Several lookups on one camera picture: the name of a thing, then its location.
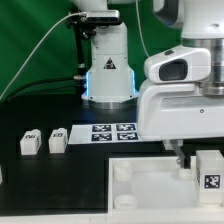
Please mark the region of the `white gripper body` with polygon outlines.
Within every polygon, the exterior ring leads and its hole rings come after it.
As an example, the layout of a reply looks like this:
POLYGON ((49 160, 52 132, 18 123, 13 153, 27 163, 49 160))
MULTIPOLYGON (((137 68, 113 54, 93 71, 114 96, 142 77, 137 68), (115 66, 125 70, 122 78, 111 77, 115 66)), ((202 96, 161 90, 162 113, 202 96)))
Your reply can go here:
POLYGON ((204 96, 196 84, 145 80, 137 103, 137 129, 146 141, 224 137, 224 97, 204 96))

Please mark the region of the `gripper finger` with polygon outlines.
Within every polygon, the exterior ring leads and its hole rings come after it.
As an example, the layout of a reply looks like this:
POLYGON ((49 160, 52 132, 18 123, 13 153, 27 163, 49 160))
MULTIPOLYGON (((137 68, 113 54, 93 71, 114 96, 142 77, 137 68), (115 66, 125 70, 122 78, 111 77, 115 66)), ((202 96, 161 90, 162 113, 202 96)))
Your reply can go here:
POLYGON ((178 157, 177 163, 180 165, 181 168, 186 168, 186 156, 182 151, 181 147, 183 146, 182 140, 171 140, 170 141, 173 151, 175 152, 176 156, 178 157))

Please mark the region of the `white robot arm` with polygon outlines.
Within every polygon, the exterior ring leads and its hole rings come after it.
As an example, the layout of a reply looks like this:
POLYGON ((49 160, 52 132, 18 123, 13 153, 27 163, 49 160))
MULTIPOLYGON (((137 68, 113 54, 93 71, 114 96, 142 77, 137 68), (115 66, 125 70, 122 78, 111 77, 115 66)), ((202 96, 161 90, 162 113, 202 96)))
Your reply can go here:
POLYGON ((135 89, 127 28, 109 4, 137 0, 70 0, 93 32, 84 102, 119 107, 137 99, 137 130, 147 141, 224 136, 224 0, 153 0, 153 13, 182 30, 181 44, 146 59, 135 89))

